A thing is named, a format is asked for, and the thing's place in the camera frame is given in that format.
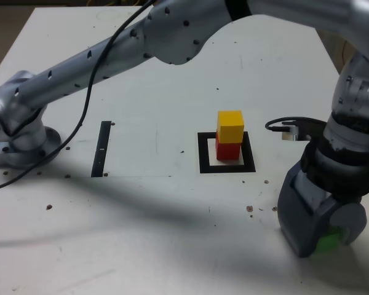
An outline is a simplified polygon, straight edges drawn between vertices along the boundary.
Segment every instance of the red block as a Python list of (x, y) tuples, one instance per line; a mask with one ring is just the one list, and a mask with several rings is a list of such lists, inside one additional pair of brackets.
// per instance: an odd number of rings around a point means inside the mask
[(216, 132), (216, 159), (239, 160), (240, 146), (242, 143), (219, 143), (219, 137)]

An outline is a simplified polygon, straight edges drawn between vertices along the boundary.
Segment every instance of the yellow block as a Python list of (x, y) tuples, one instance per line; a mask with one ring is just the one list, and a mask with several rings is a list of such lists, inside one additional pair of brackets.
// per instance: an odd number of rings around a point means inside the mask
[(241, 111), (219, 111), (217, 133), (219, 143), (241, 143), (244, 138), (244, 118)]

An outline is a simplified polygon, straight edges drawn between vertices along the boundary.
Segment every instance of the black cable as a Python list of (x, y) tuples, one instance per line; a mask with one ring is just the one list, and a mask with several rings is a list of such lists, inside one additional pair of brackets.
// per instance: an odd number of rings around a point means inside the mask
[(317, 124), (325, 124), (324, 121), (313, 119), (313, 118), (283, 117), (283, 118), (278, 118), (278, 119), (274, 119), (274, 120), (269, 121), (267, 124), (265, 124), (265, 128), (270, 130), (270, 131), (273, 131), (273, 132), (289, 132), (290, 127), (283, 127), (283, 126), (273, 127), (273, 126), (271, 126), (272, 124), (276, 124), (276, 123), (283, 122), (283, 121), (307, 121), (307, 122), (312, 122), (312, 123), (317, 123)]
[(22, 177), (24, 177), (26, 174), (28, 174), (31, 170), (33, 170), (34, 168), (40, 166), (40, 164), (44, 163), (46, 160), (48, 160), (49, 158), (53, 157), (55, 154), (57, 154), (58, 152), (60, 152), (74, 138), (75, 134), (78, 132), (78, 130), (82, 126), (82, 123), (83, 123), (83, 121), (84, 121), (84, 119), (86, 117), (87, 108), (89, 107), (90, 95), (92, 94), (92, 87), (93, 87), (94, 77), (96, 76), (96, 73), (97, 73), (97, 70), (98, 70), (99, 66), (103, 63), (104, 59), (107, 57), (109, 51), (111, 50), (111, 47), (113, 45), (113, 42), (116, 40), (116, 38), (118, 37), (118, 35), (120, 35), (120, 33), (123, 32), (123, 30), (136, 17), (138, 17), (145, 9), (147, 9), (150, 5), (152, 5), (155, 2), (156, 2), (156, 0), (149, 0), (148, 2), (146, 2), (131, 17), (129, 17), (129, 19), (126, 20), (119, 29), (117, 29), (117, 31), (112, 35), (111, 39), (106, 44), (104, 50), (102, 51), (100, 57), (98, 58), (95, 66), (94, 66), (94, 68), (92, 70), (92, 73), (90, 75), (89, 84), (87, 86), (87, 94), (86, 94), (86, 99), (85, 99), (84, 110), (83, 110), (82, 116), (79, 119), (79, 122), (76, 125), (76, 127), (75, 127), (74, 131), (72, 132), (72, 134), (70, 134), (70, 136), (58, 148), (56, 148), (56, 150), (54, 150), (53, 152), (51, 152), (50, 154), (48, 154), (47, 156), (45, 156), (43, 159), (41, 159), (40, 161), (38, 161), (37, 163), (35, 163), (29, 169), (27, 169), (24, 172), (20, 173), (17, 177), (12, 178), (10, 181), (8, 181), (6, 183), (3, 183), (3, 184), (0, 184), (0, 189), (3, 188), (3, 187), (9, 186), (10, 184), (13, 184), (14, 182), (18, 181), (19, 179), (21, 179)]

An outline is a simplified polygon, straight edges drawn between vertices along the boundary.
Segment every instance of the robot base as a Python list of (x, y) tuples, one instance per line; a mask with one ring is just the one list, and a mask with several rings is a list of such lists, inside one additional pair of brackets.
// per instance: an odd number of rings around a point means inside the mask
[[(45, 127), (45, 131), (44, 143), (30, 151), (16, 151), (9, 142), (0, 142), (0, 168), (27, 169), (58, 148), (62, 143), (59, 133), (49, 127)], [(53, 160), (57, 154), (42, 165)]]

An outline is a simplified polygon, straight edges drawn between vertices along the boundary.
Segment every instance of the stacked blocks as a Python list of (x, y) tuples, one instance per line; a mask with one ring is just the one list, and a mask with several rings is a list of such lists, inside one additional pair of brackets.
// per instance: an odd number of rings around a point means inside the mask
[(219, 111), (216, 132), (216, 158), (238, 160), (244, 138), (244, 119), (241, 111)]

